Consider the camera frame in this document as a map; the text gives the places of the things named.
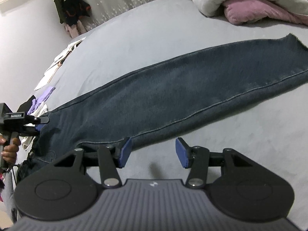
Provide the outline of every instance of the gray ribbed surface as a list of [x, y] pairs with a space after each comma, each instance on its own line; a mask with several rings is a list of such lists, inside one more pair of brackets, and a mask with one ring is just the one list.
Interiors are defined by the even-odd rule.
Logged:
[[66, 221], [18, 221], [10, 231], [297, 231], [289, 221], [251, 224], [218, 211], [201, 190], [181, 180], [128, 180], [105, 190], [91, 209]]

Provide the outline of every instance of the jeans seam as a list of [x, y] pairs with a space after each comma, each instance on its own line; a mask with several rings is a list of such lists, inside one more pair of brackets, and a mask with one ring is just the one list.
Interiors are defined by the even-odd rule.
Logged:
[[[217, 106], [217, 105], [223, 104], [223, 103], [225, 103], [225, 102], [231, 101], [231, 100], [233, 100], [233, 99], [236, 98], [236, 97], [245, 95], [245, 94], [247, 94], [247, 93], [250, 93], [250, 92], [255, 91], [255, 90], [258, 90], [258, 89], [263, 89], [263, 88], [267, 88], [267, 87], [273, 86], [273, 85], [275, 85], [275, 84], [278, 84], [278, 83], [280, 83], [280, 82], [283, 82], [283, 81], [286, 80], [286, 79], [289, 79], [289, 78], [291, 78], [291, 77], [295, 77], [295, 76], [297, 76], [297, 75], [303, 74], [303, 73], [305, 73], [305, 72], [307, 72], [307, 71], [308, 71], [308, 69], [306, 69], [306, 70], [304, 70], [304, 71], [301, 71], [301, 72], [298, 72], [298, 73], [293, 74], [293, 75], [289, 75], [289, 76], [287, 76], [287, 77], [285, 77], [285, 78], [283, 78], [283, 79], [281, 79], [281, 80], [279, 80], [279, 81], [277, 81], [277, 82], [273, 82], [273, 83], [268, 84], [268, 85], [264, 85], [264, 86], [261, 86], [261, 87], [253, 88], [253, 89], [250, 89], [250, 90], [245, 91], [245, 92], [243, 92], [243, 93], [239, 93], [239, 94], [234, 95], [234, 96], [232, 96], [232, 97], [230, 97], [230, 98], [228, 98], [228, 99], [226, 99], [226, 100], [224, 100], [224, 101], [216, 102], [216, 103], [214, 103], [214, 104], [212, 104], [212, 105], [210, 105], [210, 106], [208, 106], [208, 107], [206, 107], [206, 108], [199, 109], [199, 110], [193, 112], [192, 114], [190, 114], [189, 116], [187, 116], [187, 117], [185, 117], [185, 118], [182, 118], [182, 119], [180, 119], [180, 120], [176, 120], [176, 121], [171, 122], [171, 123], [169, 123], [169, 124], [167, 124], [167, 125], [165, 125], [165, 126], [162, 126], [162, 127], [159, 127], [159, 128], [153, 129], [153, 130], [148, 130], [148, 131], [145, 131], [145, 132], [142, 132], [142, 133], [140, 133], [140, 134], [137, 134], [137, 135], [134, 135], [134, 136], [130, 136], [130, 137], [134, 138], [134, 137], [137, 137], [137, 136], [141, 136], [141, 135], [143, 135], [143, 134], [147, 134], [147, 133], [155, 132], [155, 131], [157, 131], [157, 130], [161, 130], [161, 129], [166, 128], [166, 127], [168, 127], [168, 126], [170, 126], [170, 125], [173, 125], [173, 124], [175, 124], [175, 123], [182, 122], [182, 121], [184, 121], [184, 120], [186, 120], [186, 119], [188, 119], [188, 118], [190, 118], [190, 117], [192, 117], [192, 116], [194, 116], [194, 115], [196, 115], [196, 114], [198, 114], [198, 113], [200, 113], [200, 112], [202, 112], [202, 111], [205, 111], [205, 110], [207, 110], [207, 109], [209, 109], [209, 108], [212, 108], [212, 107], [215, 107], [215, 106]], [[120, 140], [118, 140], [118, 141], [109, 141], [109, 142], [79, 141], [79, 142], [77, 143], [77, 145], [79, 145], [79, 144], [81, 144], [81, 143], [93, 143], [93, 144], [99, 144], [99, 143], [116, 143], [116, 142], [120, 142], [120, 141], [122, 141], [122, 140], [124, 140], [124, 139], [120, 139]]]
[[[246, 40], [246, 41], [238, 41], [238, 42], [233, 42], [233, 43], [226, 43], [226, 44], [222, 44], [222, 45], [219, 45], [219, 46], [208, 47], [208, 48], [206, 48], [206, 50], [210, 50], [210, 49], [215, 48], [215, 47], [223, 47], [223, 46], [230, 45], [230, 44], [239, 44], [239, 43], [248, 42], [248, 41], [255, 41], [255, 40]], [[96, 88], [95, 90], [98, 90], [98, 89], [99, 89], [99, 90], [96, 91], [96, 92], [94, 92], [93, 90], [90, 91], [90, 92], [88, 92], [88, 93], [90, 93], [90, 94], [89, 94], [87, 97], [85, 97], [84, 99], [82, 99], [81, 101], [74, 102], [74, 103], [69, 104], [69, 105], [67, 105], [67, 106], [65, 106], [65, 107], [61, 107], [61, 106], [60, 106], [60, 108], [54, 109], [54, 110], [51, 111], [51, 112], [53, 112], [53, 113], [54, 113], [54, 112], [58, 112], [58, 111], [60, 111], [60, 110], [62, 110], [62, 109], [65, 109], [65, 108], [68, 108], [68, 107], [70, 107], [70, 106], [72, 106], [72, 105], [75, 105], [75, 104], [78, 104], [78, 103], [80, 103], [80, 102], [83, 102], [84, 100], [86, 100], [86, 99], [89, 98], [90, 96], [96, 94], [97, 92], [99, 92], [99, 91], [101, 91], [101, 90], [103, 90], [103, 89], [106, 89], [106, 88], [108, 88], [108, 87], [110, 87], [110, 86], [116, 84], [117, 82], [119, 82], [119, 81], [121, 81], [121, 80], [123, 80], [123, 79], [125, 79], [125, 78], [128, 78], [128, 77], [131, 77], [131, 76], [133, 76], [133, 75], [139, 74], [139, 73], [141, 73], [141, 72], [143, 72], [143, 71], [145, 71], [145, 70], [148, 70], [148, 69], [151, 69], [151, 68], [154, 68], [154, 67], [163, 65], [163, 64], [165, 64], [167, 61], [175, 61], [175, 60], [178, 60], [178, 59], [182, 58], [183, 56], [184, 56], [184, 58], [190, 57], [190, 56], [192, 56], [192, 55], [197, 54], [197, 53], [198, 53], [199, 51], [201, 51], [201, 50], [202, 50], [202, 49], [199, 49], [199, 50], [196, 50], [196, 51], [191, 52], [191, 53], [187, 53], [187, 54], [183, 54], [183, 55], [180, 55], [180, 56], [176, 56], [176, 57], [171, 58], [171, 59], [169, 59], [169, 60], [162, 61], [162, 62], [159, 62], [159, 63], [156, 63], [156, 64], [152, 64], [152, 65], [150, 65], [150, 66], [147, 66], [147, 67], [140, 68], [140, 69], [138, 69], [138, 70], [132, 71], [132, 72], [130, 72], [130, 73], [128, 73], [128, 74], [125, 74], [125, 75], [123, 75], [123, 76], [120, 76], [120, 77], [116, 78], [115, 80], [113, 80], [113, 81], [111, 81], [111, 82], [108, 82], [107, 84], [103, 85], [101, 89]]]
[[42, 158], [40, 158], [40, 157], [38, 157], [38, 156], [33, 156], [33, 159], [37, 159], [37, 160], [40, 160], [40, 161], [43, 161], [43, 162], [46, 162], [46, 163], [53, 162], [53, 161], [55, 160], [56, 154], [55, 154], [55, 151], [53, 151], [53, 150], [49, 150], [49, 151], [48, 151], [48, 153], [50, 153], [50, 152], [53, 154], [53, 159], [52, 159], [52, 161], [46, 161], [46, 160], [44, 160], [44, 159], [42, 159]]

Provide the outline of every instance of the black garment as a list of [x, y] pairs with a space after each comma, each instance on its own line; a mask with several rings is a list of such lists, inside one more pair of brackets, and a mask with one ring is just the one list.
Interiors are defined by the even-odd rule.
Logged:
[[200, 127], [308, 82], [308, 49], [293, 35], [198, 50], [123, 75], [46, 113], [17, 181], [82, 146], [133, 148]]
[[56, 4], [56, 8], [57, 8], [57, 12], [58, 12], [58, 15], [59, 15], [60, 23], [62, 24], [64, 22], [66, 22], [65, 14], [64, 14], [63, 9], [62, 9], [62, 0], [53, 0], [53, 1]]
[[62, 0], [61, 5], [66, 18], [65, 22], [69, 26], [77, 24], [77, 21], [83, 16], [90, 16], [88, 11], [91, 7], [83, 0]]
[[28, 101], [24, 102], [22, 105], [19, 106], [17, 112], [28, 112], [32, 106], [33, 99], [36, 99], [36, 97], [31, 96]]

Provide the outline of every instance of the metal rivet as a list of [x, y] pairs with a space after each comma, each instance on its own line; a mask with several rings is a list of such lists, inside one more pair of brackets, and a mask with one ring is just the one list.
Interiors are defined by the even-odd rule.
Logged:
[[192, 178], [188, 181], [188, 184], [193, 186], [193, 187], [198, 187], [203, 184], [203, 180], [200, 178]]
[[108, 178], [108, 179], [104, 180], [104, 184], [106, 186], [113, 187], [113, 186], [116, 186], [116, 185], [119, 184], [119, 180], [116, 179], [116, 178]]

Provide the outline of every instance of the white wall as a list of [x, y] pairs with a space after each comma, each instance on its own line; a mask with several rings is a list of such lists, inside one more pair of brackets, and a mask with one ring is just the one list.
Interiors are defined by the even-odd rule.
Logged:
[[69, 41], [53, 0], [0, 4], [0, 102], [16, 111]]

